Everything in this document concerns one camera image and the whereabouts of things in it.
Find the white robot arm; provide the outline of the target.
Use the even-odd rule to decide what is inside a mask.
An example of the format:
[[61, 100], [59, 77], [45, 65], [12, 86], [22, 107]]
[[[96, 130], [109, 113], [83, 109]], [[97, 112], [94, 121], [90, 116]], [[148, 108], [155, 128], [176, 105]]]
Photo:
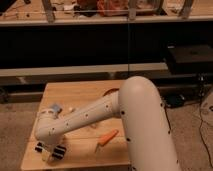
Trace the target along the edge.
[[132, 171], [181, 171], [160, 93], [142, 76], [63, 117], [52, 109], [39, 112], [34, 136], [52, 151], [64, 134], [111, 117], [122, 120]]

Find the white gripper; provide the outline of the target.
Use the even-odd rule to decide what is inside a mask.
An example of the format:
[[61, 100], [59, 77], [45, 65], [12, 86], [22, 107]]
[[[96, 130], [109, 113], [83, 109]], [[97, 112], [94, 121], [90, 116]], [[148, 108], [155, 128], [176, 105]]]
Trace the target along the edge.
[[[54, 141], [54, 142], [41, 142], [42, 148], [46, 151], [51, 153], [50, 155], [50, 162], [56, 161], [56, 155], [55, 154], [64, 154], [65, 153], [65, 146], [64, 146], [64, 141], [59, 140], [59, 141]], [[46, 152], [42, 152], [42, 161], [47, 162], [49, 158], [49, 154]]]

